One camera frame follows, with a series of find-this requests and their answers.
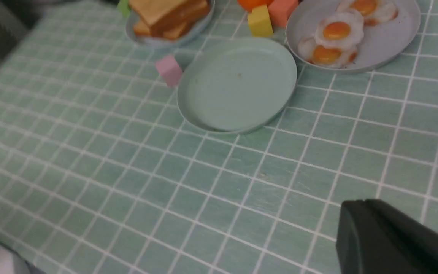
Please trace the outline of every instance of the empty plate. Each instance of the empty plate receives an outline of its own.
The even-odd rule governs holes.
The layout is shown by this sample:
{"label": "empty plate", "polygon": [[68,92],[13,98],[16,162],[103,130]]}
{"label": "empty plate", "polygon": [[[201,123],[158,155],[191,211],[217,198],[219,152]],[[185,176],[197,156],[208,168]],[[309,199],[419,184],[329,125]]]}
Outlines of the empty plate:
{"label": "empty plate", "polygon": [[[420,26],[420,9],[416,0],[391,0],[398,7],[398,17],[374,27],[365,27],[365,37],[358,45],[358,56],[352,64],[335,69],[312,66],[335,72],[357,73],[380,67],[392,59],[412,42]],[[302,61],[298,43],[303,37],[312,36],[322,19],[332,15],[339,0],[304,0],[288,20],[286,37],[290,50]]]}
{"label": "empty plate", "polygon": [[215,133],[258,128],[287,104],[297,83],[297,66],[282,45],[241,38],[215,46],[190,64],[177,102],[192,125]]}

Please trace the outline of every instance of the orange cube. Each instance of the orange cube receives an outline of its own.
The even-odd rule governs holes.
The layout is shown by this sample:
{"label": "orange cube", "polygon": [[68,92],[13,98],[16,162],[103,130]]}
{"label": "orange cube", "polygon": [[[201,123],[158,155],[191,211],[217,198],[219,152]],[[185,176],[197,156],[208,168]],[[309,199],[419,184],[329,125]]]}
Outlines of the orange cube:
{"label": "orange cube", "polygon": [[288,18],[298,6],[298,0],[274,0],[268,6],[271,22],[275,26],[287,27]]}

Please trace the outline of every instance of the yellow cube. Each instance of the yellow cube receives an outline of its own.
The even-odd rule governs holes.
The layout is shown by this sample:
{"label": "yellow cube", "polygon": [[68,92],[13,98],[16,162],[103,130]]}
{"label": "yellow cube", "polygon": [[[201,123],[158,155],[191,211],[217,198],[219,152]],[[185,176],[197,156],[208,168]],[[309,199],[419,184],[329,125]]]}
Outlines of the yellow cube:
{"label": "yellow cube", "polygon": [[253,36],[270,36],[273,34],[268,7],[256,7],[248,14],[248,25]]}

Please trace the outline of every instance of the toy fried egg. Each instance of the toy fried egg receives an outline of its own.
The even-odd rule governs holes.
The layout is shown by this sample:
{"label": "toy fried egg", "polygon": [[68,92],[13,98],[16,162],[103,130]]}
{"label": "toy fried egg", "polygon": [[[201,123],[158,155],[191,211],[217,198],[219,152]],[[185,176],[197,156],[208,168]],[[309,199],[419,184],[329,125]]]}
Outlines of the toy fried egg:
{"label": "toy fried egg", "polygon": [[364,21],[354,9],[336,12],[320,21],[314,35],[315,42],[327,49],[349,50],[363,40]]}
{"label": "toy fried egg", "polygon": [[398,17],[398,8],[390,0],[341,0],[337,11],[348,9],[359,11],[366,26],[376,26]]}
{"label": "toy fried egg", "polygon": [[358,48],[354,45],[345,51],[327,49],[318,45],[314,37],[307,37],[300,40],[298,53],[309,63],[329,68],[341,68],[351,64],[356,59]]}

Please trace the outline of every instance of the stack of toast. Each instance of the stack of toast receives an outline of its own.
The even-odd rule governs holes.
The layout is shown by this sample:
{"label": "stack of toast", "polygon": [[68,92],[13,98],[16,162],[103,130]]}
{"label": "stack of toast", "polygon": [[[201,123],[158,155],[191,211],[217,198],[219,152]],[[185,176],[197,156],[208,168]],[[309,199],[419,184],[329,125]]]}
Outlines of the stack of toast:
{"label": "stack of toast", "polygon": [[187,34],[210,11],[208,0],[129,0],[129,7],[140,16],[136,35],[168,40]]}

